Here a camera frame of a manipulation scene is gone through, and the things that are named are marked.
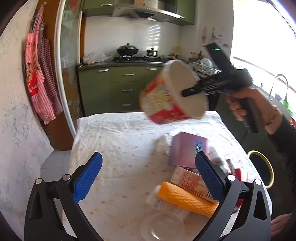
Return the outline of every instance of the instant noodle bucket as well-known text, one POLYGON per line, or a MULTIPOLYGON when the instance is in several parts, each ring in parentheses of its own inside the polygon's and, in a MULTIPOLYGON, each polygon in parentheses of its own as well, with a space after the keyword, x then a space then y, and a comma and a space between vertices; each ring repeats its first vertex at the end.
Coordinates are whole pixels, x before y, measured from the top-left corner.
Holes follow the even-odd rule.
POLYGON ((183 89, 192 87, 198 81, 198 75, 186 63, 170 60, 141 93, 140 107, 157 124, 200 119, 208 110, 206 95, 181 96, 183 89))

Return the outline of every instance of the purple box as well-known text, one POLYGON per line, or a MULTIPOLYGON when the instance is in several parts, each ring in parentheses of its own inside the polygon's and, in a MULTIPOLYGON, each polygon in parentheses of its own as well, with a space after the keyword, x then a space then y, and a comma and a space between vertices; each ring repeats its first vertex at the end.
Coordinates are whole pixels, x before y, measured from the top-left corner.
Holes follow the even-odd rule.
POLYGON ((168 164, 196 168, 195 156, 200 151, 207 154, 207 138, 180 132, 173 137, 168 164))

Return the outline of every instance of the gas stove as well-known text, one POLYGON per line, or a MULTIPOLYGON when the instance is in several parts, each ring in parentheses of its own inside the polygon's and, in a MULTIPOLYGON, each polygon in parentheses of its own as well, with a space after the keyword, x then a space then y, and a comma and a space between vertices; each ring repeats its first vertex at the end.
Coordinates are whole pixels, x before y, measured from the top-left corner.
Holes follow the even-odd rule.
POLYGON ((115 62, 163 62, 160 57, 155 56, 119 56, 114 58, 115 62))

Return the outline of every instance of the metal screw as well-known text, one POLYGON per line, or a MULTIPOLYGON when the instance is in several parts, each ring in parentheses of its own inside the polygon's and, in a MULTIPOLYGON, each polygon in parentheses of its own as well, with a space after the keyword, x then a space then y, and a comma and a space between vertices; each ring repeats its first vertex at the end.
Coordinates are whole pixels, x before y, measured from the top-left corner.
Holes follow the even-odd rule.
POLYGON ((256 183, 257 185, 261 185, 261 184, 262 184, 262 182, 261 182, 259 179, 256 179, 256 180, 255 180, 255 183, 256 183))
POLYGON ((230 181, 235 181, 235 176, 234 175, 228 175, 227 178, 230 180, 230 181))
POLYGON ((36 183, 36 184, 40 184, 40 183, 42 183, 42 178, 38 178, 38 179, 36 179, 35 183, 36 183))
POLYGON ((71 176, 69 174, 66 174, 63 176, 64 181, 68 181, 68 180, 70 180, 70 178, 71 178, 71 176))

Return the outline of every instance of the white floral tablecloth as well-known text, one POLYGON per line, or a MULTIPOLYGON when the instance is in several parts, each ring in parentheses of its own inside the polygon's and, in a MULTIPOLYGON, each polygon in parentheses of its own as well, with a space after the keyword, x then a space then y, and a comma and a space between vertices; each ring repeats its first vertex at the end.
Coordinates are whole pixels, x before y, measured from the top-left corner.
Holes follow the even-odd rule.
MULTIPOLYGON (((145 203, 154 187, 170 179, 174 167, 168 156, 157 152, 157 140, 168 132, 184 131, 208 138, 234 168, 248 171, 248 181, 260 176, 245 151, 229 132, 217 112, 207 112, 203 119, 156 125, 141 113, 97 114, 78 120, 77 135, 70 158, 70 174, 98 151, 103 167, 85 200, 79 205, 95 230, 105 241, 140 240, 139 224, 156 210, 145 203)), ((266 191, 270 211, 272 204, 266 191)), ((224 234, 231 229, 233 214, 224 234)), ((184 241, 199 233, 208 217, 191 213, 185 220, 184 241)), ((74 235, 63 214, 63 224, 74 235)))

